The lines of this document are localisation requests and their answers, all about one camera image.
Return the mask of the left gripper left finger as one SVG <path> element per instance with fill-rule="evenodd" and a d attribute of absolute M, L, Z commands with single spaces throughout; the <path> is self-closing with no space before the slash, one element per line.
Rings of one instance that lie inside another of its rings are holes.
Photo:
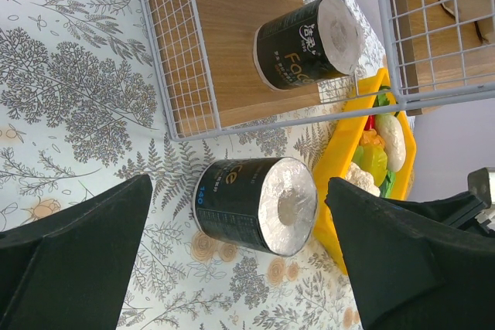
<path fill-rule="evenodd" d="M 3 329 L 115 329 L 152 198 L 134 176 L 1 233 Z"/>

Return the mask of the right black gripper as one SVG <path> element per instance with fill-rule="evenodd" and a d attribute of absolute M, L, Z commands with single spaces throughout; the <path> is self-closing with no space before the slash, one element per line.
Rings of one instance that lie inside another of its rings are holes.
<path fill-rule="evenodd" d="M 469 191 L 429 202 L 394 200 L 394 205 L 465 232 L 487 231 L 487 227 L 476 219 L 487 204 Z"/>

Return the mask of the black roll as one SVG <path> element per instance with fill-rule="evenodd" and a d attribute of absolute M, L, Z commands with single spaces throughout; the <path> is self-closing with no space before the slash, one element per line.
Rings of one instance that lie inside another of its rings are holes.
<path fill-rule="evenodd" d="M 318 192 L 296 158 L 216 160 L 198 179 L 192 209 L 211 238 L 291 257 L 312 234 Z"/>
<path fill-rule="evenodd" d="M 253 59 L 273 90 L 293 90 L 353 75 L 363 31 L 343 0 L 315 0 L 260 26 Z"/>

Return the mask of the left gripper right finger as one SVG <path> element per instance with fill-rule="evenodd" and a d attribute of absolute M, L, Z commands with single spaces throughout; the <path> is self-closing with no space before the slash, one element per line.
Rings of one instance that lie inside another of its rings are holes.
<path fill-rule="evenodd" d="M 330 179 L 333 217 L 365 329 L 492 329 L 494 237 Z"/>

